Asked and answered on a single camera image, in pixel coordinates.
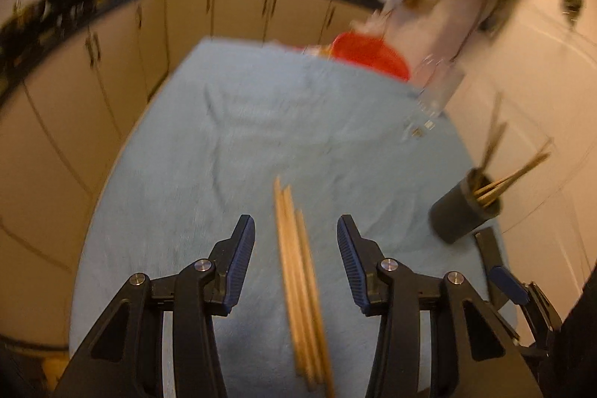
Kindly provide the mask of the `beige kitchen cabinets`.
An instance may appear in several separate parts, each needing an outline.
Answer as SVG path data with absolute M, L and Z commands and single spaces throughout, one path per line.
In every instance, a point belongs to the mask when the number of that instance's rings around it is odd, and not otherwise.
M 1 77 L 1 336 L 67 348 L 99 194 L 166 77 L 205 38 L 331 43 L 378 0 L 105 0 Z

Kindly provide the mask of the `black flat lid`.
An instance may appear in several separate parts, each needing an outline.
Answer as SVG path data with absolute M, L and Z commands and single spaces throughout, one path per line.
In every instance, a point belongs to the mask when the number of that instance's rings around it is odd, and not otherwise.
M 504 264 L 496 235 L 492 227 L 484 227 L 476 230 L 473 233 L 473 238 L 484 268 L 490 302 L 496 310 L 500 310 L 508 303 L 509 298 L 490 278 L 493 268 L 501 267 Z

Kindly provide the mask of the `dark cylindrical utensil holder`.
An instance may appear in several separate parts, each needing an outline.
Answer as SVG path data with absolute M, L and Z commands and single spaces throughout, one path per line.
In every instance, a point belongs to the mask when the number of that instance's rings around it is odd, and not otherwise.
M 429 210 L 429 223 L 434 234 L 447 244 L 471 234 L 496 218 L 502 210 L 500 199 L 488 205 L 479 203 L 472 188 L 478 174 L 477 167 L 469 170 L 465 178 L 440 197 Z

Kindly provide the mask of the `light chopstick in holder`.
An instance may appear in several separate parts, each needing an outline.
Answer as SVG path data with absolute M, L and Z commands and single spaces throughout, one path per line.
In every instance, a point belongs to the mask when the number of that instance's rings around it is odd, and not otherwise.
M 489 185 L 474 191 L 473 195 L 476 198 L 476 202 L 481 204 L 482 207 L 486 208 L 497 201 L 522 177 L 530 173 L 550 157 L 550 146 L 552 144 L 553 141 L 549 138 L 545 143 L 543 143 L 543 146 L 537 151 L 537 153 L 520 169 L 516 170 L 505 178 L 490 183 Z

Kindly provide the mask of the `wooden chopstick pile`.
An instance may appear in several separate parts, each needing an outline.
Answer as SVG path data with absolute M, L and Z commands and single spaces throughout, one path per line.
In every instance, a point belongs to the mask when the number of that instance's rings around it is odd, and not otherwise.
M 299 230 L 299 213 L 293 204 L 291 187 L 287 185 L 282 190 L 282 197 L 287 210 L 287 222 L 290 225 L 290 238 L 293 243 L 293 265 L 296 276 L 296 288 L 298 309 L 301 319 L 301 351 L 304 354 L 304 379 L 307 381 L 307 389 L 316 390 L 324 382 L 323 365 L 319 356 L 319 343 L 316 332 L 316 323 L 312 298 L 310 295 L 310 284 L 307 279 L 307 260 L 304 252 L 304 244 L 301 241 Z
M 313 392 L 317 389 L 317 376 L 310 357 L 311 335 L 307 317 L 304 316 L 307 307 L 304 305 L 303 297 L 304 279 L 301 276 L 296 216 L 294 216 L 293 203 L 290 201 L 290 187 L 283 188 L 279 177 L 276 177 L 273 182 L 273 196 L 280 265 L 296 373 L 304 379 L 307 389 Z
M 307 234 L 304 213 L 296 211 L 297 234 L 300 243 L 301 261 L 303 262 L 304 280 L 307 286 L 307 302 L 309 303 L 310 317 L 307 321 L 312 325 L 312 342 L 314 343 L 314 365 L 317 383 L 325 388 L 326 397 L 335 397 L 332 363 L 328 350 L 325 325 L 321 310 L 320 293 L 315 272 L 309 235 Z

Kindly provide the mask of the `small metal bits on towel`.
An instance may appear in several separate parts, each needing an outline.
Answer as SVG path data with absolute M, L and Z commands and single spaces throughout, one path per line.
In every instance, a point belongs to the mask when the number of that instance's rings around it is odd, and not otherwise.
M 402 141 L 416 140 L 416 138 L 425 137 L 427 133 L 434 130 L 435 122 L 428 119 L 424 122 L 418 122 L 416 120 L 407 120 L 404 125 L 402 133 Z

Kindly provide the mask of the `light blue towel mat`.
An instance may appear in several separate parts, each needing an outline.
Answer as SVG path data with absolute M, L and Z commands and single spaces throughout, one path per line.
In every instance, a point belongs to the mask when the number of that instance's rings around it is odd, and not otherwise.
M 167 80 L 119 155 L 95 208 L 74 290 L 70 344 L 136 272 L 178 273 L 254 218 L 238 305 L 215 322 L 232 397 L 304 397 L 285 309 L 273 184 L 304 213 L 340 397 L 365 394 L 379 321 L 355 305 L 338 218 L 416 273 L 458 271 L 488 292 L 476 242 L 439 239 L 432 204 L 472 159 L 449 119 L 405 138 L 414 90 L 389 77 L 279 46 L 199 43 Z

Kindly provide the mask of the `orange plastic basket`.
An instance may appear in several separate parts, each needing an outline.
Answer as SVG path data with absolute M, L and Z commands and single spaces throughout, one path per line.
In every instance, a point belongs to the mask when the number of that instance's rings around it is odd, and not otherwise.
M 330 53 L 335 60 L 375 70 L 404 82 L 410 80 L 406 60 L 380 37 L 344 32 L 332 42 Z

